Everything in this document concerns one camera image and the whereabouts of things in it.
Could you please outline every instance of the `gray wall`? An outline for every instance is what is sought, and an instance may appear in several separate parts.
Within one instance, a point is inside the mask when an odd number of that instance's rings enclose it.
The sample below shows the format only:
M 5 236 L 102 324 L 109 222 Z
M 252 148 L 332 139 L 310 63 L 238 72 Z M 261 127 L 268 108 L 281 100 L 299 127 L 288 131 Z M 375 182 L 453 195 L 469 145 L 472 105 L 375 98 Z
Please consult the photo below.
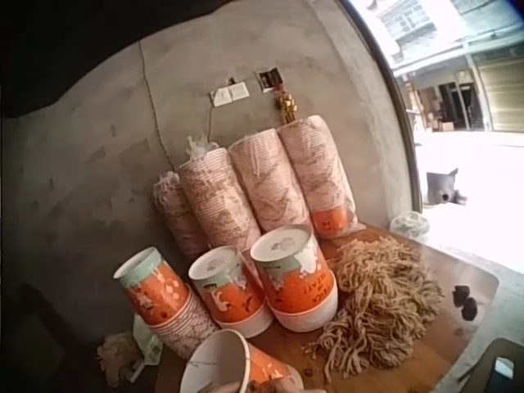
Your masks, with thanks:
M 151 206 L 169 169 L 142 74 L 145 59 L 160 135 L 186 160 L 188 135 L 228 145 L 281 124 L 254 72 L 277 66 L 299 115 L 330 125 L 359 216 L 387 225 L 410 209 L 399 126 L 373 59 L 330 0 L 243 0 L 154 34 L 82 78 L 59 102 L 4 124 L 2 285 L 34 284 L 89 340 L 129 327 L 111 275 L 151 244 L 184 272 L 187 261 Z M 251 97 L 210 109 L 229 76 Z

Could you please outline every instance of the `hand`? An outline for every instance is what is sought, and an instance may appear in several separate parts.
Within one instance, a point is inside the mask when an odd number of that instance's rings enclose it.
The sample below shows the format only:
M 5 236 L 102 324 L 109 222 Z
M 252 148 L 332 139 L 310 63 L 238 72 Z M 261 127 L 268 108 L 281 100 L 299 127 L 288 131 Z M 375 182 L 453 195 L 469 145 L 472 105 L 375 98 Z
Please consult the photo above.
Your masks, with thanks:
M 238 393 L 241 383 L 233 382 L 223 386 L 206 386 L 198 393 Z M 272 379 L 264 383 L 251 381 L 247 385 L 247 393 L 326 393 L 322 389 L 304 391 L 293 382 L 292 377 Z
M 322 389 L 308 391 L 299 389 L 292 377 L 272 379 L 264 383 L 252 381 L 247 385 L 247 391 L 251 393 L 326 393 Z

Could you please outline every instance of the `light switch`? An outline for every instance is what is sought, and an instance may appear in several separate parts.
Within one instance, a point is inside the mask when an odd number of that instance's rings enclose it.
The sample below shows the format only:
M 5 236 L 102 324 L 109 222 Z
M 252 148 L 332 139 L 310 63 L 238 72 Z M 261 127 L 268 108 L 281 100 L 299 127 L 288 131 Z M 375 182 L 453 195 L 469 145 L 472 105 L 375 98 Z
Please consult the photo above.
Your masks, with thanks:
M 228 89 L 231 93 L 231 99 L 233 101 L 242 100 L 243 98 L 249 97 L 249 91 L 247 90 L 247 86 L 244 82 L 232 84 L 231 86 L 228 86 Z
M 222 106 L 233 102 L 228 88 L 219 88 L 216 92 L 211 92 L 213 106 Z

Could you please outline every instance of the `ground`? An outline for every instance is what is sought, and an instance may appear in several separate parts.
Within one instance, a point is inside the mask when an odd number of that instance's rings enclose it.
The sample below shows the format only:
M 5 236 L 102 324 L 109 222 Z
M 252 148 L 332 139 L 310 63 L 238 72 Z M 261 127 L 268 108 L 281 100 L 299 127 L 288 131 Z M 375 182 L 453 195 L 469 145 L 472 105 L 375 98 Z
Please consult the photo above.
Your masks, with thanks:
M 426 169 L 458 166 L 456 188 L 466 206 L 427 206 L 439 242 L 524 273 L 524 134 L 434 133 L 417 147 L 425 195 Z

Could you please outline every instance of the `noodles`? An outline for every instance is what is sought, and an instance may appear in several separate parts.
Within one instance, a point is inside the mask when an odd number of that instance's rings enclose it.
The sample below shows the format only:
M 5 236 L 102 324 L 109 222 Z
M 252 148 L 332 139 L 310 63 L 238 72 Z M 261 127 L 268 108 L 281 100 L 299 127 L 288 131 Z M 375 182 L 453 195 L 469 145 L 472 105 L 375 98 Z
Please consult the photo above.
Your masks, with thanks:
M 347 294 L 343 308 L 306 347 L 328 353 L 324 373 L 343 377 L 367 367 L 396 367 L 413 355 L 413 343 L 438 314 L 442 293 L 427 277 L 420 255 L 392 237 L 353 240 L 328 263 Z

